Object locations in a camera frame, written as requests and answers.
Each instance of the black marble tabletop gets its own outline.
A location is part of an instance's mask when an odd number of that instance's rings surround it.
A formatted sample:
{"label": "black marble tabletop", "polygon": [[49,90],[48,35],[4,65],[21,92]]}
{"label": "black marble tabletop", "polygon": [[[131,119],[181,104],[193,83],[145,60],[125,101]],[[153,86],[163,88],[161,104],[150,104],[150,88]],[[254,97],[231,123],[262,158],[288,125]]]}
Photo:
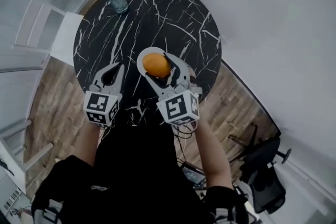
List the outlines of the black marble tabletop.
{"label": "black marble tabletop", "polygon": [[73,60],[83,91],[96,72],[114,62],[125,65],[118,124],[162,124],[157,95],[140,75],[136,60],[147,47],[159,47],[189,64],[204,99],[215,83],[222,56],[216,23],[199,0],[128,0],[129,12],[116,14],[98,0],[76,35]]}

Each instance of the white chair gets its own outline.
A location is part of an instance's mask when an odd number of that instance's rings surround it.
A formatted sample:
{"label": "white chair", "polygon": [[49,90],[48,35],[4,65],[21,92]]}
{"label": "white chair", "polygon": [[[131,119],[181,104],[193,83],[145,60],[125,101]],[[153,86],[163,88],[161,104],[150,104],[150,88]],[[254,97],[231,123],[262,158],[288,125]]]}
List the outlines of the white chair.
{"label": "white chair", "polygon": [[50,53],[74,66],[73,44],[83,16],[30,0],[13,49]]}
{"label": "white chair", "polygon": [[23,193],[26,193],[28,188],[28,186],[26,186],[26,172],[53,147],[52,143],[48,143],[26,163],[23,162],[23,158],[19,160],[19,154],[26,149],[24,139],[16,148],[10,148],[6,143],[6,140],[13,135],[19,135],[19,133],[30,124],[31,121],[28,120],[26,122],[16,124],[5,132],[0,133],[0,158],[7,165],[8,170],[14,174],[12,175],[12,173],[6,170],[7,175],[16,184],[16,186],[22,190]]}

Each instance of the orange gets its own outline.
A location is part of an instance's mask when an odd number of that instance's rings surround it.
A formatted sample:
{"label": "orange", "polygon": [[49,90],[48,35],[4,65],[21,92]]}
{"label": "orange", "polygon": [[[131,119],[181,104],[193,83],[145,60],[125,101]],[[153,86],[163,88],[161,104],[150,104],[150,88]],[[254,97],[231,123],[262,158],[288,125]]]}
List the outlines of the orange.
{"label": "orange", "polygon": [[147,54],[142,58],[143,68],[148,74],[157,78],[164,78],[170,74],[171,68],[166,58],[155,52]]}

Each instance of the wooden floor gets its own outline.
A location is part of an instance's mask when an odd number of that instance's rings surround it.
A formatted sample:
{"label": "wooden floor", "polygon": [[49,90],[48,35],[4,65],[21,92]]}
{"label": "wooden floor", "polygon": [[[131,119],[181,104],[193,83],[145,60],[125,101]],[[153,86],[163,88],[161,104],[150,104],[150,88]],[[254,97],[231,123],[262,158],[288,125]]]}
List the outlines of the wooden floor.
{"label": "wooden floor", "polygon": [[[32,125],[26,135],[25,160],[49,142],[54,147],[27,173],[27,195],[30,198],[52,169],[55,158],[64,159],[73,152],[81,130],[86,127],[86,117],[82,111],[83,98],[84,93],[74,68],[51,58],[34,99],[30,115]],[[259,125],[260,137],[273,137],[277,133],[277,128],[267,114],[224,65],[220,67],[216,84],[201,108],[203,117],[211,125],[229,159],[242,148],[229,140],[228,135],[235,134],[247,143],[251,137],[248,128],[251,122]],[[201,167],[195,138],[181,140],[181,144],[187,161]],[[183,159],[177,140],[175,148],[177,156]],[[233,180],[239,177],[241,164],[233,164]]]}

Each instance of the black sleeve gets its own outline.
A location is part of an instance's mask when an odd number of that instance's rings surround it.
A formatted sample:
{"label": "black sleeve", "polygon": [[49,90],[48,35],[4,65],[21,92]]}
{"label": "black sleeve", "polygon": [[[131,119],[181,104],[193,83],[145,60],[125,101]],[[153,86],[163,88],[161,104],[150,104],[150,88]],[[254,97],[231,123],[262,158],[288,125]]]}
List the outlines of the black sleeve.
{"label": "black sleeve", "polygon": [[244,196],[233,189],[219,186],[210,187],[205,196],[205,205],[213,216],[213,223],[219,220],[226,220],[227,223],[248,223],[248,213],[244,205],[246,201]]}
{"label": "black sleeve", "polygon": [[65,201],[73,200],[83,189],[89,188],[92,176],[93,167],[75,156],[56,163],[35,193],[32,203],[34,221],[35,212],[48,209],[50,200],[60,202],[64,207]]}

